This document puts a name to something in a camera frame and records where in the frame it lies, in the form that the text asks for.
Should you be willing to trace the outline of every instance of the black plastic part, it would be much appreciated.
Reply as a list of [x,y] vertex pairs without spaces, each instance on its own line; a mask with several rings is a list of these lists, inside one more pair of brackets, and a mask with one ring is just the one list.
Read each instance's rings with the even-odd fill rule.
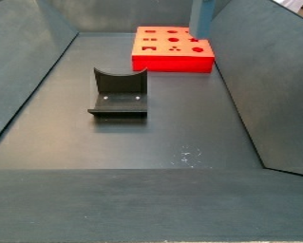
[[147,113],[147,69],[129,75],[113,75],[93,69],[97,86],[94,116],[119,115],[120,118]]

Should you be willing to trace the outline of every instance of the red plastic block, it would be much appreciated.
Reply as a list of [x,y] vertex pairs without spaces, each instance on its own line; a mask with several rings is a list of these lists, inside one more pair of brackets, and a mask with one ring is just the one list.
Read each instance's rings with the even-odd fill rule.
[[141,71],[211,72],[215,55],[207,40],[196,40],[188,28],[139,27],[132,68]]

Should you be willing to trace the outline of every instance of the hole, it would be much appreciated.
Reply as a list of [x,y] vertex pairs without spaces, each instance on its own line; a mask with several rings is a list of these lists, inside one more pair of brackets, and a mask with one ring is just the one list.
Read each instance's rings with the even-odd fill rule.
[[169,42],[177,42],[177,41],[179,41],[177,38],[168,38],[167,40],[168,40]]
[[191,42],[197,42],[197,39],[195,39],[195,38],[189,38],[189,41],[191,41]]
[[204,49],[200,48],[200,47],[195,47],[195,48],[192,48],[192,50],[193,50],[195,52],[201,52]]
[[141,47],[141,50],[152,49],[156,50],[156,47]]

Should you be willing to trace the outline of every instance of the bin floor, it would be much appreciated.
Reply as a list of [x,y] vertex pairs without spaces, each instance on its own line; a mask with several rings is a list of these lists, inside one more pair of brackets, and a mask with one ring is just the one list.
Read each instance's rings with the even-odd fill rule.
[[132,73],[133,34],[81,34],[0,138],[0,169],[261,169],[224,83],[148,72],[145,121],[99,122],[92,69]]

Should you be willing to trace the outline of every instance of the cutout shape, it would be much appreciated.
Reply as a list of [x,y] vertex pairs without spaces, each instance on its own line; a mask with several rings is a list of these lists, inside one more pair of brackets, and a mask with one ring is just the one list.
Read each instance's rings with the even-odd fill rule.
[[169,42],[179,42],[179,39],[177,38],[168,38],[167,39]]
[[195,51],[195,52],[203,52],[203,51],[204,51],[204,49],[203,49],[203,48],[200,48],[200,47],[195,47],[195,48],[192,48],[192,51]]
[[147,50],[147,49],[156,50],[156,47],[141,47],[141,50]]

